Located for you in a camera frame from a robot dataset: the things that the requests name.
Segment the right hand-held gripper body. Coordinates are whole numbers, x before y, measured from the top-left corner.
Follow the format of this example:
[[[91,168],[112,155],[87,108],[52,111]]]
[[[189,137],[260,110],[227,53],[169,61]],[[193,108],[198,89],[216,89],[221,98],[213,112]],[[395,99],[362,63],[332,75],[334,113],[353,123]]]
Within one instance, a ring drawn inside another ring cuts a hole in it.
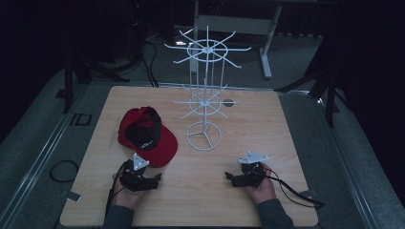
[[[233,176],[230,181],[233,187],[254,187],[257,188],[266,177],[266,169],[262,165],[268,160],[268,156],[248,152],[246,156],[239,159],[242,174]]]

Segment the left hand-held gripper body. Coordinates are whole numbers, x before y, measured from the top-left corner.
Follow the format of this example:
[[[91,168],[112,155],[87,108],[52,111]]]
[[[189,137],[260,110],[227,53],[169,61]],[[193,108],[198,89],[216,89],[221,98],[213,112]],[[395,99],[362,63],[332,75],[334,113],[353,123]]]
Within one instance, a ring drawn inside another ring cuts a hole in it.
[[[132,192],[157,189],[159,182],[153,177],[144,177],[143,174],[149,161],[134,153],[132,159],[122,164],[123,171],[119,177],[120,183]]]

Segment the red baseball cap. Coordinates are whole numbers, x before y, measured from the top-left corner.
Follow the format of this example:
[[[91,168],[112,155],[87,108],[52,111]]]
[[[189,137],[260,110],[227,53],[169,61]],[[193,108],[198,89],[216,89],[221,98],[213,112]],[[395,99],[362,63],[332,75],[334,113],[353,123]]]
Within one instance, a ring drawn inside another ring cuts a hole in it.
[[[117,140],[157,168],[167,165],[178,151],[176,137],[152,107],[127,111],[120,121]]]

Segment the white wire display rack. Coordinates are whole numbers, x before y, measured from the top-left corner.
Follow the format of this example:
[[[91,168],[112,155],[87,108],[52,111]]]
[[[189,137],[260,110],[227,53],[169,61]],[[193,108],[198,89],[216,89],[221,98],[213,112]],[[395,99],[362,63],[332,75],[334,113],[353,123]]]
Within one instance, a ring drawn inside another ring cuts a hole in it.
[[[187,143],[199,151],[210,151],[218,147],[222,141],[221,129],[209,117],[219,115],[229,118],[222,112],[224,106],[223,92],[227,89],[224,84],[225,65],[229,64],[240,69],[241,66],[235,64],[228,58],[231,52],[247,52],[250,48],[228,48],[226,42],[235,35],[232,32],[220,40],[210,37],[209,28],[205,30],[205,37],[192,38],[189,31],[180,31],[180,35],[185,39],[183,45],[165,45],[172,50],[185,51],[187,56],[175,61],[175,64],[189,62],[189,84],[182,87],[189,92],[189,98],[185,100],[174,100],[176,104],[185,104],[190,111],[182,119],[191,115],[197,115],[201,120],[191,124],[186,133]]]

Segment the person's right hand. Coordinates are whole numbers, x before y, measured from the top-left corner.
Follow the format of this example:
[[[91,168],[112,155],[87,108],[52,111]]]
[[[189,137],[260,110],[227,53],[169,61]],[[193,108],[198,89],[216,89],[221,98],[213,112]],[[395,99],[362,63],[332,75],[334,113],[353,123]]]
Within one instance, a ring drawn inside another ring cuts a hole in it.
[[[249,194],[252,200],[256,203],[262,203],[271,199],[276,199],[275,189],[273,182],[269,179],[271,170],[266,164],[262,164],[266,171],[266,178],[264,178],[261,184],[257,187],[245,187],[245,191]]]

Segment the person's left hand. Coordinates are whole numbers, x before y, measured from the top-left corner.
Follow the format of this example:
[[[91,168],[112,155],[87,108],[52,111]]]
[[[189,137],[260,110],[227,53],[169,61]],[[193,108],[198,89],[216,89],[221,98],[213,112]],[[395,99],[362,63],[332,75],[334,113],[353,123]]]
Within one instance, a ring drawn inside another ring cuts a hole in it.
[[[113,190],[111,204],[135,210],[146,194],[146,191],[132,192],[117,181]]]

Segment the black tripod stand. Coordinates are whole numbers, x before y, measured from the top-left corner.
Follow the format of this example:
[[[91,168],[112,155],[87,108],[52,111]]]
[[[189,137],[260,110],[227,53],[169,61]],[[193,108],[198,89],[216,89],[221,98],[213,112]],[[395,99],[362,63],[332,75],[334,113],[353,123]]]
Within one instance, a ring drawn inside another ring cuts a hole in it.
[[[345,55],[346,51],[341,42],[325,37],[311,59],[304,76],[284,87],[275,89],[275,92],[288,93],[314,80],[315,83],[309,90],[309,95],[312,98],[320,99],[323,94],[327,94],[325,119],[333,128],[334,99],[339,72],[344,67]]]
[[[73,37],[74,30],[71,29],[69,24],[62,25],[59,28],[59,41],[64,56],[64,114],[66,114],[74,104],[74,76],[76,76],[81,83],[91,83],[92,77],[88,71],[88,67],[95,68],[115,81],[129,82],[129,79],[118,76],[113,71],[86,56],[77,46]]]

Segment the white metal desk frame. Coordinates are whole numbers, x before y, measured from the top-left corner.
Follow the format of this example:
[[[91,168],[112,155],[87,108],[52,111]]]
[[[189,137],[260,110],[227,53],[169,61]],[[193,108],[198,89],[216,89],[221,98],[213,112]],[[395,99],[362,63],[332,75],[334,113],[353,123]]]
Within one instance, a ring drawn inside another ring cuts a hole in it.
[[[207,15],[200,13],[202,0],[194,0],[194,37],[198,37],[198,31],[209,28],[210,31],[238,32],[242,34],[262,35],[266,43],[259,49],[265,79],[272,77],[272,72],[267,57],[272,38],[274,36],[282,7],[276,7],[271,19],[232,17],[221,15]]]

